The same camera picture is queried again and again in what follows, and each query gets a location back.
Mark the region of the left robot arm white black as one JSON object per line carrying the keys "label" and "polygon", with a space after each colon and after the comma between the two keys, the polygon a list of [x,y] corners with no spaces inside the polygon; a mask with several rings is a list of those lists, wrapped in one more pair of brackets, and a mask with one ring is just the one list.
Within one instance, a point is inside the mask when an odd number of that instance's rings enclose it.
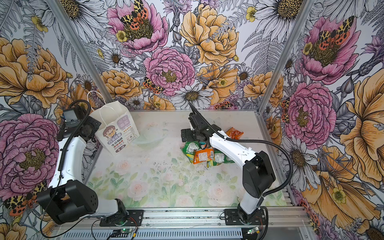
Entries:
{"label": "left robot arm white black", "polygon": [[38,193],[37,202],[59,225],[84,217],[101,218],[107,224],[121,225],[128,213],[119,199],[102,200],[82,180],[82,157],[87,141],[101,123],[92,117],[66,120],[59,133],[59,157],[54,177],[47,190]]}

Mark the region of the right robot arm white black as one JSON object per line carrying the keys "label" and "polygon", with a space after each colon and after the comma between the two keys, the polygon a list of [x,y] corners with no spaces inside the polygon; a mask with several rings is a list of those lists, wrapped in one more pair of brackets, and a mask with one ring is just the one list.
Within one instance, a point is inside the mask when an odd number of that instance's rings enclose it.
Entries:
{"label": "right robot arm white black", "polygon": [[218,126],[211,125],[197,110],[189,114],[190,128],[181,130],[182,142],[197,141],[207,148],[213,148],[229,157],[242,168],[242,183],[246,191],[238,206],[242,224],[250,224],[260,211],[263,194],[276,180],[269,155],[246,148],[231,139]]}

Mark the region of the white paper bag with cartoon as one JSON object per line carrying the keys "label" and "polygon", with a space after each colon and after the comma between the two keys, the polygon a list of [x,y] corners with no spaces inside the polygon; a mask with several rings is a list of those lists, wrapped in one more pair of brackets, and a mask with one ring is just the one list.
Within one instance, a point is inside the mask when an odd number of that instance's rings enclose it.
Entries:
{"label": "white paper bag with cartoon", "polygon": [[99,109],[93,110],[90,117],[101,123],[95,136],[113,156],[140,136],[130,111],[119,101],[105,103]]}

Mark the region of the orange snack packet front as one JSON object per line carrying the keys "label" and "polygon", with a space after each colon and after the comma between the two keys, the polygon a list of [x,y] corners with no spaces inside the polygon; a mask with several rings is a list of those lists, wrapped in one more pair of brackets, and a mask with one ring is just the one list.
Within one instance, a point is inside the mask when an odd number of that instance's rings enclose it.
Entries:
{"label": "orange snack packet front", "polygon": [[196,150],[194,155],[193,164],[199,164],[202,162],[209,162],[214,160],[214,149],[206,148],[203,150]]}

